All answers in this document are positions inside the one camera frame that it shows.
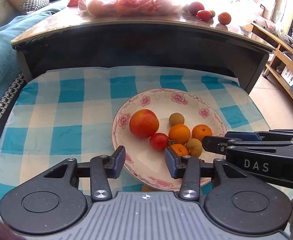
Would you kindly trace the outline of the teal sofa blanket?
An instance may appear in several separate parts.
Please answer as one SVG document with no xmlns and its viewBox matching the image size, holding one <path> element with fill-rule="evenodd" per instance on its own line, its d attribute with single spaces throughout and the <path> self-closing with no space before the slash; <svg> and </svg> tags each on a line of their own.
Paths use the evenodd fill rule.
<svg viewBox="0 0 293 240">
<path fill-rule="evenodd" d="M 8 24 L 0 27 L 0 100 L 20 73 L 11 40 L 45 18 L 63 10 L 67 3 L 67 0 L 53 2 L 36 12 L 17 16 Z"/>
</svg>

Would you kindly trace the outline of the mandarin on plate right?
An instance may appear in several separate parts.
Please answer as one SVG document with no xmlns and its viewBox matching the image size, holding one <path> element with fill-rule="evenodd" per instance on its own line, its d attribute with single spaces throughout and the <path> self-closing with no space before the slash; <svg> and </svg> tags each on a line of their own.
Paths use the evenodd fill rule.
<svg viewBox="0 0 293 240">
<path fill-rule="evenodd" d="M 196 125 L 192 129 L 192 132 L 191 132 L 192 138 L 195 138 L 199 140 L 200 142 L 203 141 L 204 137 L 212 136 L 212 135 L 213 135 L 213 132 L 210 129 L 210 127 L 204 124 Z"/>
</svg>

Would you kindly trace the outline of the large red cherry tomato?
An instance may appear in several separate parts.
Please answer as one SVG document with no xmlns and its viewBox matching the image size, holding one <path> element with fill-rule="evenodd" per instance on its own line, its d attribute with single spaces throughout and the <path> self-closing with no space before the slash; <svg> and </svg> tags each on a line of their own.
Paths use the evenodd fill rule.
<svg viewBox="0 0 293 240">
<path fill-rule="evenodd" d="M 157 151 L 162 151 L 168 146 L 169 137 L 164 133 L 155 133 L 149 139 L 150 146 Z"/>
</svg>

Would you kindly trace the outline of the red tomato on table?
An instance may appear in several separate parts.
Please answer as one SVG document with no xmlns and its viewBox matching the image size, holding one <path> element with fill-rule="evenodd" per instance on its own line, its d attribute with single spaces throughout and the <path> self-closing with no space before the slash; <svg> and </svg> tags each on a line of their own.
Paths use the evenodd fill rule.
<svg viewBox="0 0 293 240">
<path fill-rule="evenodd" d="M 197 18 L 201 21 L 208 22 L 212 19 L 212 13 L 207 10 L 199 10 L 196 14 Z"/>
</svg>

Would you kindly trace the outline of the red mango on table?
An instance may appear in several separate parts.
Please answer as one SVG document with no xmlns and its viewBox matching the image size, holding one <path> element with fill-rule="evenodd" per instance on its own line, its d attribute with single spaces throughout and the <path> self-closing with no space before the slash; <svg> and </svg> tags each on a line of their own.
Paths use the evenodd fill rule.
<svg viewBox="0 0 293 240">
<path fill-rule="evenodd" d="M 193 16 L 197 16 L 197 12 L 200 10 L 204 10 L 204 5 L 200 2 L 192 2 L 188 5 L 188 11 Z"/>
</svg>

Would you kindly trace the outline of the longan on table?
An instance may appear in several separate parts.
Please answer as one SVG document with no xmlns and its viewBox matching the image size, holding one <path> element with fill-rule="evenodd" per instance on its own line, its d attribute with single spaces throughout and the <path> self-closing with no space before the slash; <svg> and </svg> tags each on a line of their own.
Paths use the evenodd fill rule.
<svg viewBox="0 0 293 240">
<path fill-rule="evenodd" d="M 211 13 L 211 18 L 214 18 L 215 17 L 215 11 L 210 10 L 209 12 Z"/>
</svg>

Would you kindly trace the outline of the small longan on plate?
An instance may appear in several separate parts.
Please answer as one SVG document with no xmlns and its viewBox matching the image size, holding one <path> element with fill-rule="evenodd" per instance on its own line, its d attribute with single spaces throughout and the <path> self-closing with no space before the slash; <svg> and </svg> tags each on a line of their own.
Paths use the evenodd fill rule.
<svg viewBox="0 0 293 240">
<path fill-rule="evenodd" d="M 178 124 L 184 124 L 184 116 L 181 113 L 172 113 L 169 117 L 170 126 L 173 127 Z"/>
</svg>

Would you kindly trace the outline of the large brown longan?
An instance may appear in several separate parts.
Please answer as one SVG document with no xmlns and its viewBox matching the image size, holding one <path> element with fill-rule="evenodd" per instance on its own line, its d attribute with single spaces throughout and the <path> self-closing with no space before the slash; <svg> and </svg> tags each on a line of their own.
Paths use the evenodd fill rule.
<svg viewBox="0 0 293 240">
<path fill-rule="evenodd" d="M 203 147 L 198 139 L 189 139 L 185 144 L 185 147 L 188 150 L 188 154 L 193 157 L 199 158 L 202 155 Z"/>
</svg>

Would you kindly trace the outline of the wooden tv shelf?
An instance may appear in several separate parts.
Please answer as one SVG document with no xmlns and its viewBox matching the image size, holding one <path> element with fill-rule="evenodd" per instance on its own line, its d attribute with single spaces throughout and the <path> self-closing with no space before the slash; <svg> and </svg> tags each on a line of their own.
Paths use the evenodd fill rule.
<svg viewBox="0 0 293 240">
<path fill-rule="evenodd" d="M 293 48 L 265 28 L 252 23 L 252 33 L 275 47 L 263 76 L 272 74 L 293 100 Z"/>
</svg>

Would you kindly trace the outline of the red apple on plate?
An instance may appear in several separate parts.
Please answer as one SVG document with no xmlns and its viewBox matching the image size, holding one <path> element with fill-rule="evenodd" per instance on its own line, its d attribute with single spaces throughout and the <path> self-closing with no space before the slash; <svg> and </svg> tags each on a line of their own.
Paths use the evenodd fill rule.
<svg viewBox="0 0 293 240">
<path fill-rule="evenodd" d="M 138 138 L 149 138 L 159 129 L 159 120 L 149 109 L 136 111 L 129 122 L 130 132 Z"/>
</svg>

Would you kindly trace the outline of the dark wooden coffee table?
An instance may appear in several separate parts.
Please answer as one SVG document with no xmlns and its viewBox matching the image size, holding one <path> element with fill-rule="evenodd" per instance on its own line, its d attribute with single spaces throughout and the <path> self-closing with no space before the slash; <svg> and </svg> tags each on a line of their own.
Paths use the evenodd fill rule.
<svg viewBox="0 0 293 240">
<path fill-rule="evenodd" d="M 274 48 L 255 34 L 186 12 L 94 17 L 66 8 L 11 41 L 27 81 L 51 69 L 152 66 L 236 77 L 250 92 Z"/>
</svg>

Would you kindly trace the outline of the mandarin in plate centre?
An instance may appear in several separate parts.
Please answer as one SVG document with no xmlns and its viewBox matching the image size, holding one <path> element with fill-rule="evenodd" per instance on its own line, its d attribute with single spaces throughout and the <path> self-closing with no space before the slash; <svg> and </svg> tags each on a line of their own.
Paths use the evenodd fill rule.
<svg viewBox="0 0 293 240">
<path fill-rule="evenodd" d="M 185 144 L 191 136 L 191 132 L 184 124 L 177 124 L 172 126 L 168 133 L 170 140 L 175 141 L 179 144 Z"/>
</svg>

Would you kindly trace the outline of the orange mandarin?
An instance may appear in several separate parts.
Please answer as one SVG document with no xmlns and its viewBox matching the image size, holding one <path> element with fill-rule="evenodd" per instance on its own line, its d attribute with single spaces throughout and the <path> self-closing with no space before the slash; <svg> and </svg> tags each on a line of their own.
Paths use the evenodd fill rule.
<svg viewBox="0 0 293 240">
<path fill-rule="evenodd" d="M 180 157 L 183 157 L 185 155 L 189 155 L 189 152 L 188 152 L 187 148 L 182 144 L 175 143 L 175 144 L 172 144 L 170 147 Z"/>
</svg>

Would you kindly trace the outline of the mandarin on table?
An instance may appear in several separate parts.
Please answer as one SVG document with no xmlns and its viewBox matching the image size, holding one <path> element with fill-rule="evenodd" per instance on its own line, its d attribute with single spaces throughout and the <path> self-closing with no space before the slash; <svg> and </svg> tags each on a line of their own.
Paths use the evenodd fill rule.
<svg viewBox="0 0 293 240">
<path fill-rule="evenodd" d="M 230 24 L 232 20 L 231 15 L 228 12 L 222 12 L 221 14 L 218 15 L 217 19 L 219 23 L 223 25 Z"/>
</svg>

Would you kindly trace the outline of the blue white checkered cloth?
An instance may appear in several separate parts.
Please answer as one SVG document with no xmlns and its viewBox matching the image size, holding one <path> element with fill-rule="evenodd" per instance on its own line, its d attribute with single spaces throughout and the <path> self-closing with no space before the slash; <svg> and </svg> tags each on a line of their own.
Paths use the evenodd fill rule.
<svg viewBox="0 0 293 240">
<path fill-rule="evenodd" d="M 60 161 L 110 154 L 111 124 L 132 96 L 155 88 L 190 92 L 209 103 L 232 131 L 269 125 L 235 78 L 169 67 L 50 70 L 21 91 L 0 139 L 0 200 Z"/>
</svg>

